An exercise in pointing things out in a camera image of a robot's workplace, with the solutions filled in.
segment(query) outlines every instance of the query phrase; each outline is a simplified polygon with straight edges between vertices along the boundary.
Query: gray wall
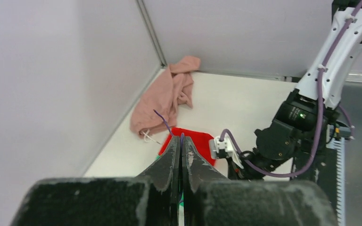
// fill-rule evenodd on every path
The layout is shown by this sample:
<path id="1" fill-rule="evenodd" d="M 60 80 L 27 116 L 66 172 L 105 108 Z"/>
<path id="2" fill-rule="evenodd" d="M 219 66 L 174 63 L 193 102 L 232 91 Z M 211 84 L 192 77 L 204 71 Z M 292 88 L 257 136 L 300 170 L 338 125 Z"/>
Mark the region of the gray wall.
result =
<path id="1" fill-rule="evenodd" d="M 158 67 L 133 0 L 0 0 L 0 226 L 83 174 Z"/>
<path id="2" fill-rule="evenodd" d="M 201 70 L 294 76 L 312 64 L 331 26 L 332 0 L 145 0 L 167 62 Z M 362 56 L 353 66 L 362 73 Z"/>

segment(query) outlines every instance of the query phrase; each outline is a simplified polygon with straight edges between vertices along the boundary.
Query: white table surface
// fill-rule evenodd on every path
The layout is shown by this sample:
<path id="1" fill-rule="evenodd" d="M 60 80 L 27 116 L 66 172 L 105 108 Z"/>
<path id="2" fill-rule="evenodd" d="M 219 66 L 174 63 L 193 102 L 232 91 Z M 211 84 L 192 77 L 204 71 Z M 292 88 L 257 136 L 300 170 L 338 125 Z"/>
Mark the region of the white table surface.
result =
<path id="1" fill-rule="evenodd" d="M 252 150 L 256 141 L 254 130 L 270 125 L 280 104 L 295 86 L 289 82 L 207 73 L 193 73 L 192 76 L 195 81 L 192 93 L 194 108 L 180 106 L 177 127 L 209 133 L 213 137 L 227 128 L 243 151 Z M 161 145 L 145 143 L 131 133 L 130 116 L 131 112 L 85 173 L 85 177 L 134 177 L 156 159 Z M 164 142 L 167 136 L 166 131 L 152 138 Z M 291 162 L 284 163 L 275 173 L 289 173 Z M 227 176 L 225 160 L 217 160 L 215 167 Z M 288 178 L 265 177 L 265 180 Z M 183 225 L 182 208 L 180 225 Z"/>

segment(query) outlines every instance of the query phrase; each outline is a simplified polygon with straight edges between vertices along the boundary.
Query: red cloth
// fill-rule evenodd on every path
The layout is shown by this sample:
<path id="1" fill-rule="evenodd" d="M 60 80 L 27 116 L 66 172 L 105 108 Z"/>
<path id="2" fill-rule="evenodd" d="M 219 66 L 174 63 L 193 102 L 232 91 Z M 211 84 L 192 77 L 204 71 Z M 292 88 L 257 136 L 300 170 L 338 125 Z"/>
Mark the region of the red cloth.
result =
<path id="1" fill-rule="evenodd" d="M 173 127 L 171 129 L 171 132 L 174 134 L 174 136 L 181 136 L 181 133 L 184 133 L 184 136 L 191 137 L 199 154 L 204 159 L 206 159 L 212 166 L 214 166 L 214 163 L 216 162 L 216 160 L 212 159 L 212 157 L 210 155 L 209 140 L 213 139 L 213 137 L 210 134 L 196 132 L 196 131 L 187 130 L 187 129 L 181 129 L 181 128 L 177 128 L 177 127 Z M 165 152 L 166 147 L 167 147 L 168 143 L 170 142 L 170 139 L 171 139 L 171 134 L 169 134 L 165 143 L 163 144 L 162 148 L 160 149 L 159 155 L 162 155 L 163 152 Z"/>

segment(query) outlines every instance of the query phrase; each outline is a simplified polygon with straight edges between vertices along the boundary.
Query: pink towel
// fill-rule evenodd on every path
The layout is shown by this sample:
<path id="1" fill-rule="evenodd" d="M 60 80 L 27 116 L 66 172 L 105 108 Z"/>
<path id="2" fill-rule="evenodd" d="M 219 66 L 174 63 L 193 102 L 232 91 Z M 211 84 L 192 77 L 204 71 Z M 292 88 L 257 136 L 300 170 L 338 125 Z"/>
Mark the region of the pink towel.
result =
<path id="1" fill-rule="evenodd" d="M 131 131 L 141 138 L 144 137 L 142 132 L 147 130 L 149 134 L 165 131 L 165 124 L 153 109 L 166 119 L 170 127 L 176 126 L 178 105 L 187 104 L 192 108 L 191 72 L 198 70 L 199 66 L 200 59 L 192 56 L 170 64 L 141 96 L 131 115 Z"/>

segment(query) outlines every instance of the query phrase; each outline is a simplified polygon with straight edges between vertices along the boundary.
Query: purple wire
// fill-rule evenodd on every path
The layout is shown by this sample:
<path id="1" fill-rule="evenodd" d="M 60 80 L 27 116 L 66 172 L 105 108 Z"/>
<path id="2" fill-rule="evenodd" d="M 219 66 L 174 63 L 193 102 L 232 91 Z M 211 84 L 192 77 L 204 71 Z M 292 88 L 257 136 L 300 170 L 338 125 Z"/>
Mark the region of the purple wire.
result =
<path id="1" fill-rule="evenodd" d="M 347 124 L 349 125 L 349 128 L 350 128 L 350 136 L 353 137 L 353 135 L 354 135 L 354 126 L 352 124 L 352 121 L 350 120 L 349 114 L 347 113 L 345 108 L 343 108 L 341 105 L 339 105 L 339 109 L 341 109 L 342 114 L 346 118 Z"/>
<path id="2" fill-rule="evenodd" d="M 352 16 L 356 16 L 357 12 L 362 8 L 362 0 L 359 2 L 359 4 L 357 4 L 357 6 L 354 8 L 353 12 L 352 12 Z M 339 41 L 341 40 L 342 36 L 344 35 L 344 33 L 346 32 L 347 28 L 349 27 L 349 25 L 352 23 L 353 19 L 348 19 L 345 21 L 344 26 L 342 27 L 341 31 L 338 33 L 337 37 L 335 38 L 334 42 L 332 43 L 332 45 L 330 46 L 327 54 L 324 57 L 324 60 L 322 62 L 323 66 L 326 66 L 329 59 L 331 58 L 332 53 L 334 52 L 335 48 L 337 47 Z M 322 76 L 324 74 L 325 69 L 321 68 L 319 69 L 318 72 L 318 76 L 317 76 L 317 95 L 318 95 L 318 112 L 317 112 L 317 123 L 316 123 L 316 130 L 314 132 L 314 142 L 313 142 L 313 146 L 312 146 L 312 150 L 310 152 L 310 158 L 309 161 L 307 161 L 306 165 L 301 168 L 299 171 L 293 172 L 293 173 L 286 173 L 286 174 L 276 174 L 276 173 L 271 173 L 271 172 L 267 172 L 257 166 L 255 166 L 251 161 L 249 160 L 245 160 L 245 162 L 252 167 L 254 170 L 256 170 L 257 172 L 267 175 L 267 176 L 271 176 L 271 177 L 276 177 L 276 178 L 292 178 L 292 177 L 296 177 L 299 176 L 300 174 L 306 172 L 310 166 L 312 165 L 313 161 L 314 161 L 314 157 L 316 155 L 317 152 L 317 148 L 318 148 L 318 144 L 320 141 L 320 134 L 321 134 L 321 126 L 322 126 L 322 118 L 323 118 L 323 114 L 324 114 L 324 103 L 323 103 L 323 99 L 322 99 Z M 224 140 L 225 134 L 228 134 L 230 136 L 231 141 L 233 142 L 233 144 L 235 145 L 235 148 L 237 150 L 238 153 L 242 153 L 241 149 L 239 148 L 237 142 L 235 141 L 234 136 L 231 134 L 230 130 L 228 129 L 224 129 L 220 135 L 220 141 Z"/>
<path id="3" fill-rule="evenodd" d="M 154 111 L 160 118 L 162 118 L 162 120 L 163 120 L 163 122 L 165 123 L 167 129 L 169 130 L 171 136 L 174 136 L 174 134 L 171 132 L 171 129 L 170 129 L 170 127 L 168 126 L 168 124 L 167 124 L 167 122 L 166 122 L 166 119 L 165 119 L 161 114 L 159 114 L 159 112 L 157 112 L 155 109 L 153 109 L 153 111 Z"/>
<path id="4" fill-rule="evenodd" d="M 169 130 L 171 136 L 174 137 L 174 134 L 171 132 L 171 129 L 170 129 L 170 127 L 168 126 L 168 124 L 167 124 L 167 122 L 166 122 L 166 119 L 165 119 L 161 114 L 159 114 L 159 112 L 157 112 L 155 109 L 153 109 L 153 111 L 154 111 L 160 118 L 162 118 L 162 120 L 163 120 L 164 124 L 166 125 L 167 129 Z M 181 150 L 182 150 L 182 142 L 183 142 L 183 140 L 184 140 L 184 137 L 185 137 L 184 133 L 181 133 L 181 137 L 180 137 L 180 140 L 181 140 Z M 182 200 L 181 197 L 182 197 L 182 190 L 180 189 L 180 203 L 179 203 L 179 204 L 181 204 L 181 203 L 184 202 L 184 200 Z"/>

